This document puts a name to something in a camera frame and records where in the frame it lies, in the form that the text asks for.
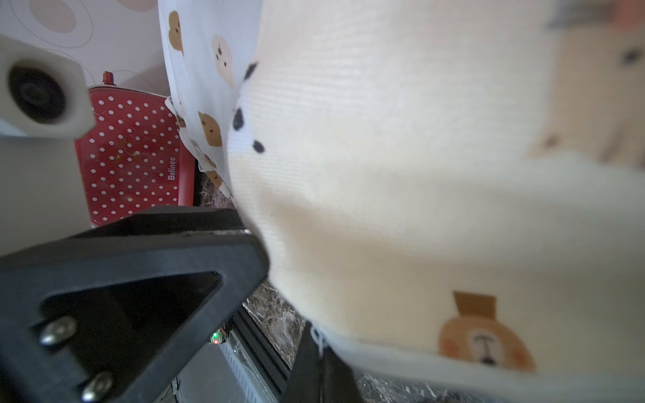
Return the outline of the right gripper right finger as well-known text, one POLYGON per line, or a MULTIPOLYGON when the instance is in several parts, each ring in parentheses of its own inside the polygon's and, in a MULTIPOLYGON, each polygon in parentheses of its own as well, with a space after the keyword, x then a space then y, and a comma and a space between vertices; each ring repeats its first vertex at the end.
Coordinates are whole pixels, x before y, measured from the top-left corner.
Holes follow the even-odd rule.
POLYGON ((351 367, 331 349, 324 334, 307 322, 281 402, 363 403, 351 367))

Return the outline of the cream animal print pillow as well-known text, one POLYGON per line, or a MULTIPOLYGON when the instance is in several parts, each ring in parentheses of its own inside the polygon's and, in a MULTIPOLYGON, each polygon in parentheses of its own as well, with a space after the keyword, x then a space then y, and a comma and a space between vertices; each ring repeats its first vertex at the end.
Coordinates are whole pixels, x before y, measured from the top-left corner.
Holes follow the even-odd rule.
POLYGON ((643 401, 643 2, 266 1, 228 162, 346 363, 643 401))

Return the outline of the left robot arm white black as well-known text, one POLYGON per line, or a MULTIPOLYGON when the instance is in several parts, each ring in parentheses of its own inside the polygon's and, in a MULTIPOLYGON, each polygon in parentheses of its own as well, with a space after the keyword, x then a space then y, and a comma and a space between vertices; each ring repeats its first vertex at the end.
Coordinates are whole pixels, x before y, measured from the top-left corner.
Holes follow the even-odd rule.
POLYGON ((1 38, 1 253, 89 229, 75 142, 96 125, 82 67, 1 38))

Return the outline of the white bear print pillow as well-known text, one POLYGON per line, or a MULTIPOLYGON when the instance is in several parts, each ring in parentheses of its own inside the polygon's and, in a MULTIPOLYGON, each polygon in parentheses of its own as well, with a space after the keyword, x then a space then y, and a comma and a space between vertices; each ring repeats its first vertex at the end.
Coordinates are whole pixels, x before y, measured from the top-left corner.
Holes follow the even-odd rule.
POLYGON ((227 144, 245 72, 255 54, 260 1, 160 1, 170 102, 179 137, 199 169, 232 196, 227 144))

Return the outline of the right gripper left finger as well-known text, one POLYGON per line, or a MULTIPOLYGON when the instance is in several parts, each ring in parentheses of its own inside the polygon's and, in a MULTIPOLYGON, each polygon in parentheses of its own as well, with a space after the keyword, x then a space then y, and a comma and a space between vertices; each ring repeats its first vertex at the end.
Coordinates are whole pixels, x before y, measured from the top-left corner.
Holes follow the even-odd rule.
POLYGON ((4 402, 151 402, 265 280, 231 209, 157 207, 1 259, 4 402))

